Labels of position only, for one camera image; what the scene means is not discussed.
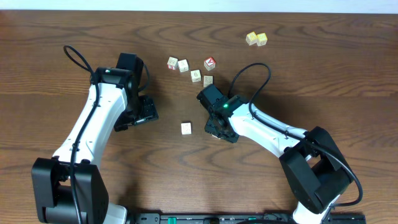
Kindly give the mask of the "green Z cat block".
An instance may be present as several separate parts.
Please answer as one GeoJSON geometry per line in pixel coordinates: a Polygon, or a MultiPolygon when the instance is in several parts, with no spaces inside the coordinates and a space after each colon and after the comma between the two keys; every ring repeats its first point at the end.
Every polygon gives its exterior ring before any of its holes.
{"type": "Polygon", "coordinates": [[[182,123],[181,124],[181,132],[183,135],[191,134],[192,133],[191,123],[182,123]]]}

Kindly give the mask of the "yellow K block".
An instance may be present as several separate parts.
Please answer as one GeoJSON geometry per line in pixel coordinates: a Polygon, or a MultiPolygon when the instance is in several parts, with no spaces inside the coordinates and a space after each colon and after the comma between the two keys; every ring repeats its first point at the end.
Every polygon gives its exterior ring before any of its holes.
{"type": "Polygon", "coordinates": [[[256,44],[257,40],[258,40],[258,37],[255,32],[250,32],[246,35],[246,42],[248,45],[256,44]]]}

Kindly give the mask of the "yellow M airplane block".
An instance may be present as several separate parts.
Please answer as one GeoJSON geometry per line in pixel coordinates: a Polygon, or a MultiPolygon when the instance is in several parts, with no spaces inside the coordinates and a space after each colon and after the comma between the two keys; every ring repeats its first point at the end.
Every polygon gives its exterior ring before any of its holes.
{"type": "Polygon", "coordinates": [[[263,46],[266,45],[268,41],[268,38],[265,33],[260,33],[257,35],[257,46],[263,46]]]}

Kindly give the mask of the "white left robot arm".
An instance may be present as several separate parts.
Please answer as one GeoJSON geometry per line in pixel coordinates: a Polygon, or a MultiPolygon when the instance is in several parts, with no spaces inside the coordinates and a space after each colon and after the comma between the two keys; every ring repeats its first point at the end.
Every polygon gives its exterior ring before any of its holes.
{"type": "Polygon", "coordinates": [[[135,54],[121,53],[114,68],[91,73],[86,104],[64,143],[32,167],[37,216],[42,223],[131,223],[126,207],[109,201],[99,167],[112,131],[157,120],[152,98],[140,95],[147,70],[135,54]]]}

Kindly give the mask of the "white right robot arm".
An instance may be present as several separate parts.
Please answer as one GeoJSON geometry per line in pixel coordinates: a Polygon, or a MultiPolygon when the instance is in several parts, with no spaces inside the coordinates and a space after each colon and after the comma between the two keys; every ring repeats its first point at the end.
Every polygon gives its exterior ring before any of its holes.
{"type": "Polygon", "coordinates": [[[213,84],[197,95],[209,113],[205,131],[236,143],[247,137],[275,155],[298,205],[295,223],[323,223],[338,197],[354,181],[353,172],[323,128],[295,128],[258,110],[244,98],[228,98],[213,84]]]}

